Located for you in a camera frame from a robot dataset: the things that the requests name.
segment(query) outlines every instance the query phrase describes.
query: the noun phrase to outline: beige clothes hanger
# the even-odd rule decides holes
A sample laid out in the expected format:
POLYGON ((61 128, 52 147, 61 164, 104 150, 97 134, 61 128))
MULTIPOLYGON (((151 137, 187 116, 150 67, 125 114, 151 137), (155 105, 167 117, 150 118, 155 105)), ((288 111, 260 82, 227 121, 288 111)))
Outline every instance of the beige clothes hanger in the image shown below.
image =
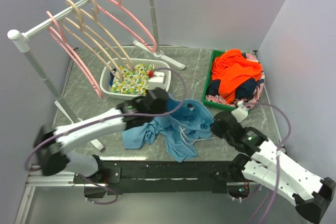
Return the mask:
POLYGON ((90 27, 86 26, 86 28, 88 28, 94 35, 96 35, 105 45, 108 46, 108 48, 110 48, 110 50, 112 50, 115 55, 119 58, 119 60, 121 60, 121 62, 130 70, 130 71, 134 71, 134 64, 131 60, 131 58, 129 57, 129 55, 126 53, 126 51, 122 48, 122 46, 120 45, 120 43, 117 41, 117 39, 98 21, 98 12, 99 12, 99 8, 98 8, 98 4, 96 2, 96 0, 91 0, 92 4, 93 4, 93 8, 92 8, 92 16, 90 14, 88 14, 85 10, 81 9, 82 13, 85 14, 88 18, 90 18, 93 22, 95 22, 113 41, 114 43, 118 46, 118 48, 121 50, 121 52, 124 54, 124 56, 126 57, 127 62, 125 62, 125 60, 118 54, 118 52, 110 46, 109 43, 107 43, 101 36, 99 36, 93 29, 91 29, 90 27))
POLYGON ((88 48, 112 73, 113 75, 118 78, 118 80, 123 81, 123 74, 117 63, 113 60, 113 58, 109 55, 109 53, 102 47, 101 44, 99 44, 89 33, 85 31, 85 28, 88 26, 84 23, 84 19, 81 15, 80 10, 78 7, 72 2, 71 0, 66 0, 66 4, 68 6, 71 6, 73 8, 73 11, 75 13, 76 20, 78 21, 78 24, 71 20, 70 18, 66 17, 65 20, 69 23, 71 23, 74 27, 76 27, 78 30, 80 30, 84 35, 86 35, 89 39, 93 41, 94 44, 109 58, 111 63, 114 65, 117 72, 113 70, 113 68, 92 48, 90 47, 84 40, 82 40, 78 35, 76 35, 72 30, 70 30, 63 21, 61 21, 64 29, 70 33, 73 37, 75 37, 78 41, 80 41, 86 48, 88 48))

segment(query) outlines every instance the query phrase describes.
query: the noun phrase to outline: orange shirt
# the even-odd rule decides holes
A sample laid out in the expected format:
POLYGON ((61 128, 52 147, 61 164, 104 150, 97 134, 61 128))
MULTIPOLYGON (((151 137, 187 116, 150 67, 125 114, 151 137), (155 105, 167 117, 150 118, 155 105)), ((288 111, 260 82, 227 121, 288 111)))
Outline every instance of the orange shirt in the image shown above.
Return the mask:
POLYGON ((228 104, 235 100, 236 89, 250 78, 259 80, 262 70, 260 63, 245 59, 239 49, 215 58, 211 67, 212 80, 221 80, 218 93, 228 104))

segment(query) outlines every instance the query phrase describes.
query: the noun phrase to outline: marble tabletop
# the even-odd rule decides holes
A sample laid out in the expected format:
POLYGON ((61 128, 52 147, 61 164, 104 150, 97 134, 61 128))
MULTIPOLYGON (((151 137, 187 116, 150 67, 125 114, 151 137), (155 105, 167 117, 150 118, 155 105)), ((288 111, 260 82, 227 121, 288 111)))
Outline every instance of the marble tabletop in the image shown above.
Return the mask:
MULTIPOLYGON (((179 70, 187 84, 187 97, 201 100, 206 81, 209 61, 212 49, 195 49, 181 47, 163 47, 165 55, 186 65, 184 70, 179 70)), ((149 55, 134 47, 125 47, 131 58, 148 59, 149 55)), ((86 49, 79 49, 78 54, 91 70, 99 83, 103 64, 86 49)), ((177 76, 172 74, 169 93, 175 99, 182 98, 183 87, 177 76)), ((99 115, 121 103, 122 100, 104 97, 99 99, 92 86, 82 74, 76 64, 72 65, 69 78, 66 82, 65 100, 72 108, 77 117, 88 119, 99 115)), ((260 98, 261 103, 268 103, 265 93, 260 98)), ((209 108, 212 115, 220 110, 209 108)), ((69 124, 68 119, 60 112, 57 112, 55 126, 69 124)), ((278 143, 276 129, 268 106, 259 105, 254 107, 248 118, 243 120, 243 126, 252 126, 263 132, 275 143, 278 143)), ((140 150, 125 150, 121 133, 114 133, 99 138, 105 149, 100 152, 92 144, 87 143, 75 151, 83 154, 97 154, 105 160, 149 160, 149 161, 173 161, 167 153, 165 141, 162 135, 158 135, 152 145, 145 144, 140 150)), ((227 144, 225 139, 215 137, 212 140, 199 141, 195 143, 198 157, 190 161, 231 161, 238 152, 227 144)))

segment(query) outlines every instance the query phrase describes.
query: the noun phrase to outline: white laundry basket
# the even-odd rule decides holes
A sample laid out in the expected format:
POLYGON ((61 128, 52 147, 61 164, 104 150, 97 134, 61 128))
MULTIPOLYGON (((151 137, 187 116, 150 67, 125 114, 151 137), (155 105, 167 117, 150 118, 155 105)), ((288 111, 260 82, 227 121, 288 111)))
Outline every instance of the white laundry basket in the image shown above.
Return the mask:
MULTIPOLYGON (((114 60, 118 66, 123 65, 123 63, 118 58, 114 58, 114 60)), ((143 63, 143 64, 148 64, 148 65, 149 64, 154 65, 154 68, 170 68, 170 66, 166 62, 163 62, 160 60, 133 59, 133 58, 131 60, 133 61, 134 65, 143 63)), ((172 73, 171 71, 168 71, 168 70, 162 70, 162 72, 165 72, 166 74, 164 86, 165 86, 166 91, 168 92, 170 82, 172 79, 172 73)), ((113 98, 124 99, 124 100, 131 100, 134 97, 138 96, 137 94, 120 94, 120 93, 111 92, 110 80, 111 80, 110 70, 107 69, 107 67, 104 67, 103 72, 101 73, 101 76, 100 76, 99 86, 105 94, 113 98)))

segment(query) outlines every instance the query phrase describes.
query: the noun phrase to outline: clothes hanger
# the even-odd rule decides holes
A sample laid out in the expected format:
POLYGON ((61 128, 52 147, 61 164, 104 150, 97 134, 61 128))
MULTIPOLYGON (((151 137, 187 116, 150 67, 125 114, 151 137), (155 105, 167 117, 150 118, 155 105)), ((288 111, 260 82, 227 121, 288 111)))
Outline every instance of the clothes hanger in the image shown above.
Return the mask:
POLYGON ((99 36, 93 29, 91 29, 90 27, 87 27, 93 34, 95 34, 101 41, 103 41, 103 43, 105 45, 108 46, 108 48, 110 48, 110 50, 112 50, 115 55, 117 55, 117 57, 119 58, 119 60, 121 60, 121 62, 130 70, 130 71, 134 71, 134 65, 133 62, 131 60, 131 58, 129 57, 129 55, 126 53, 126 51, 122 48, 122 46, 120 45, 120 43, 117 41, 117 39, 98 21, 98 13, 99 13, 99 8, 98 8, 98 4, 96 2, 96 0, 91 0, 91 2, 93 3, 93 8, 92 8, 92 16, 90 14, 88 14, 85 10, 80 9, 82 11, 82 13, 87 16, 88 18, 90 18, 93 22, 95 22, 113 41, 114 43, 119 47, 119 49, 121 50, 121 52, 124 54, 124 56, 126 57, 127 62, 125 62, 125 60, 118 54, 118 52, 110 46, 109 43, 107 43, 101 36, 99 36))
POLYGON ((108 17, 112 18, 115 22, 117 22, 120 26, 122 26, 125 30, 127 30, 129 33, 131 33, 138 41, 143 43, 145 47, 150 51, 150 52, 156 52, 157 50, 157 43, 152 36, 152 34, 148 31, 148 29, 125 7, 122 6, 121 0, 115 1, 115 0, 107 0, 111 2, 112 4, 116 5, 119 9, 121 9, 124 13, 126 13, 128 16, 130 16, 138 26, 148 35, 149 39, 153 43, 153 47, 149 46, 144 39, 142 39, 138 34, 136 34, 134 31, 132 31, 128 26, 126 26, 123 22, 118 20, 116 17, 114 17, 112 14, 110 14, 107 10, 102 8, 101 6, 98 5, 98 8, 105 13, 108 17))
POLYGON ((73 11, 75 13, 75 17, 76 20, 78 22, 78 24, 76 22, 74 22, 73 20, 71 20, 68 17, 65 17, 64 20, 66 20, 67 22, 69 22, 70 24, 72 24, 75 28, 77 28, 78 30, 80 30, 84 35, 86 35, 89 39, 91 39, 93 41, 94 44, 96 44, 96 46, 109 58, 109 60, 111 61, 111 63, 114 65, 114 68, 117 70, 117 72, 115 72, 113 70, 113 68, 92 48, 90 47, 84 40, 82 40, 77 34, 75 34, 72 30, 70 30, 65 24, 64 21, 62 20, 61 23, 63 25, 63 28, 70 33, 70 35, 72 35, 73 37, 75 37, 78 41, 80 41, 86 48, 88 48, 109 70, 110 72, 120 81, 123 81, 123 74, 121 69, 119 68, 119 66, 117 65, 117 63, 113 60, 113 58, 109 55, 109 53, 102 47, 101 44, 99 44, 89 33, 87 33, 85 31, 84 28, 87 28, 88 26, 84 23, 84 19, 81 15, 80 10, 78 9, 78 7, 74 4, 74 2, 72 2, 71 0, 66 0, 66 4, 68 6, 71 6, 73 8, 73 11))
POLYGON ((52 38, 64 49, 64 51, 73 59, 73 61, 77 64, 80 70, 84 73, 86 78, 89 80, 90 84, 93 86, 95 92, 99 96, 99 98, 103 97, 102 91, 93 77, 92 73, 88 69, 88 67, 84 64, 82 59, 78 56, 78 54, 73 50, 73 48, 67 42, 66 37, 64 36, 63 30, 53 17, 53 15, 47 11, 47 15, 51 18, 52 22, 54 22, 58 31, 56 31, 53 27, 49 27, 48 31, 52 38))

